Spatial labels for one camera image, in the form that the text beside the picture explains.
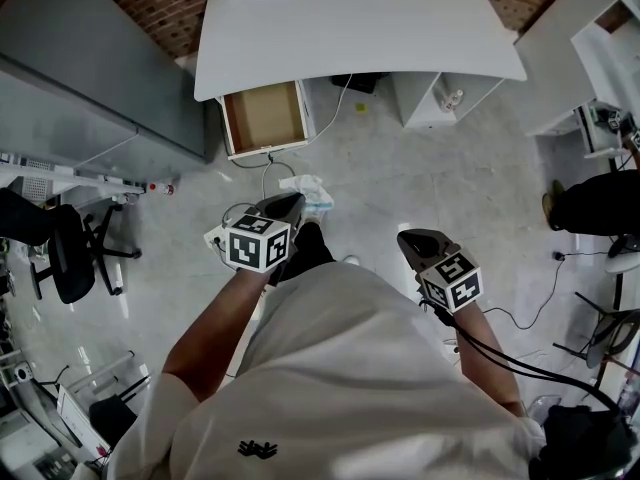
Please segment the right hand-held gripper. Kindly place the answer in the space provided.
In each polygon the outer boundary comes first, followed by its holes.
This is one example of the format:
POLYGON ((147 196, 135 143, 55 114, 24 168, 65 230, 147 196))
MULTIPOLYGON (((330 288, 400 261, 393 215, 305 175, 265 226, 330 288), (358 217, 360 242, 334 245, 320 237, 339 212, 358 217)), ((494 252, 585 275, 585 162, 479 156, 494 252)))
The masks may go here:
POLYGON ((443 232, 407 229, 397 234, 397 243, 432 307, 453 314, 484 294, 479 264, 443 232))

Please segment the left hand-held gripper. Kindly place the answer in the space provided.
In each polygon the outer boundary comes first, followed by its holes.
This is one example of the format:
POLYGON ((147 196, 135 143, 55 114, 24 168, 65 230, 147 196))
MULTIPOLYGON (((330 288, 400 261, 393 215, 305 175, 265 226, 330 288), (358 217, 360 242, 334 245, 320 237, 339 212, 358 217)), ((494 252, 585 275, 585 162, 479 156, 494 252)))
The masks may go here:
POLYGON ((299 192, 261 200, 225 227, 225 261, 234 268, 269 272, 289 257, 304 209, 299 192))

